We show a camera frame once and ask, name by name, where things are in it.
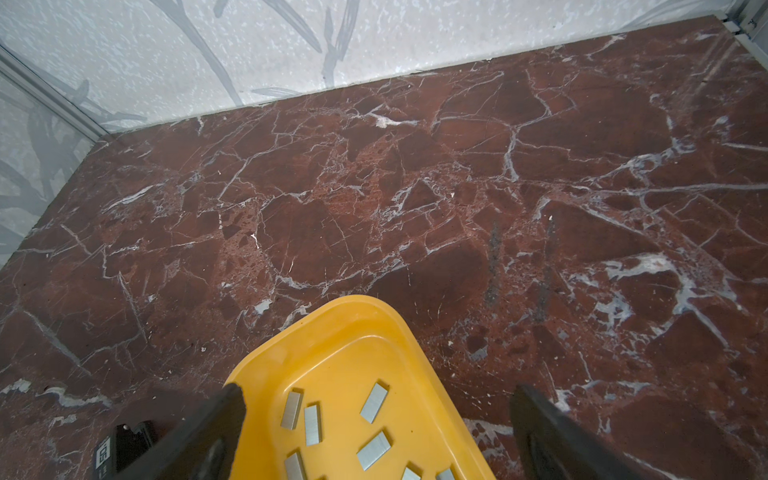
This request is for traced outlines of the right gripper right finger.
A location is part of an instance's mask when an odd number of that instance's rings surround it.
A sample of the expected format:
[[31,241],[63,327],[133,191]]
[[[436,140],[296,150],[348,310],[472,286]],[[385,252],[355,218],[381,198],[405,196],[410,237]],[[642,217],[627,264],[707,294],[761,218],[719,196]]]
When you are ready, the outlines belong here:
[[641,479],[590,432],[530,385],[516,387],[510,420],[528,479]]

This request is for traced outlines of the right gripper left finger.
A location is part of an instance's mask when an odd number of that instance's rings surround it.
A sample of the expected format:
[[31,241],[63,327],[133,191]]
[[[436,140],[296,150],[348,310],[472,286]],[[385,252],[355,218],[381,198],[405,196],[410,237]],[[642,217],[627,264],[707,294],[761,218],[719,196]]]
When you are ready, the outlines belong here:
[[227,480],[245,416],[243,391],[229,383],[117,477]]

